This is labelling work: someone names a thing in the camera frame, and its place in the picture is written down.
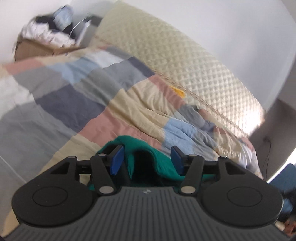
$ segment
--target silver screw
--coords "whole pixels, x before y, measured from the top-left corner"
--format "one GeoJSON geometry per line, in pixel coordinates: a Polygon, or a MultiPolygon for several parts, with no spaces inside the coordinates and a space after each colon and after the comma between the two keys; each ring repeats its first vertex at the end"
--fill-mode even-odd
{"type": "Polygon", "coordinates": [[[103,194],[109,194],[114,192],[114,188],[110,186],[102,186],[100,187],[99,192],[103,194]]]}
{"type": "Polygon", "coordinates": [[[181,187],[181,192],[182,193],[186,193],[186,194],[194,193],[195,190],[196,190],[195,187],[192,187],[192,186],[184,186],[184,187],[181,187]]]}

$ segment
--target beige quilted mattress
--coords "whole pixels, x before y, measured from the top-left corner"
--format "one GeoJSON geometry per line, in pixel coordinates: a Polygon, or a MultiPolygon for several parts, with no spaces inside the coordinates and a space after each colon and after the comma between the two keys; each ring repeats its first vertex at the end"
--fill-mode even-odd
{"type": "Polygon", "coordinates": [[[258,100],[226,66],[168,23],[118,1],[105,15],[90,46],[115,45],[186,93],[185,101],[208,110],[237,137],[262,122],[258,100]]]}

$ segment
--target black cloth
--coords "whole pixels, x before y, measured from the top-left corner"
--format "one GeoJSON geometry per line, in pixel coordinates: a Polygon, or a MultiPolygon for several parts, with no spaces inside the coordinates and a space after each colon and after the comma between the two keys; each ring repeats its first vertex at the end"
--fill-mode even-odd
{"type": "MultiPolygon", "coordinates": [[[[49,29],[50,30],[57,30],[57,31],[60,31],[55,22],[54,22],[54,17],[53,16],[40,16],[40,17],[36,17],[35,19],[35,22],[36,23],[48,23],[49,25],[49,29]]],[[[71,31],[73,30],[73,23],[70,23],[70,25],[68,25],[64,30],[63,30],[63,33],[65,34],[69,34],[71,33],[71,31]]],[[[74,34],[74,31],[72,32],[71,36],[70,36],[72,39],[75,39],[76,36],[74,34]]]]}

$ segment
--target patchwork blanket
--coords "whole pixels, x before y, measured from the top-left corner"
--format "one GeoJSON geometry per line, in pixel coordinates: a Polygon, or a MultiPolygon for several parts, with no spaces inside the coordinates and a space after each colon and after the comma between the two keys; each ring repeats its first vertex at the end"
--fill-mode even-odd
{"type": "Polygon", "coordinates": [[[68,55],[0,66],[0,231],[12,228],[11,197],[67,156],[89,159],[120,135],[169,155],[177,145],[260,173],[255,151],[187,105],[135,57],[101,44],[68,55]]]}

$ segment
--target yellow object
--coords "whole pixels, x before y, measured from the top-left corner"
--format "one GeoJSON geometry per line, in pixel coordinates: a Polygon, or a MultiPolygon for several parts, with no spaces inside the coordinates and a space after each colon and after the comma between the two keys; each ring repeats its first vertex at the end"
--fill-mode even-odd
{"type": "Polygon", "coordinates": [[[182,97],[182,98],[185,97],[185,93],[184,93],[183,90],[180,90],[180,89],[178,89],[178,88],[176,88],[176,87],[174,87],[174,86],[170,86],[170,87],[173,89],[173,91],[175,91],[175,92],[177,93],[177,95],[179,95],[179,96],[182,97]]]}

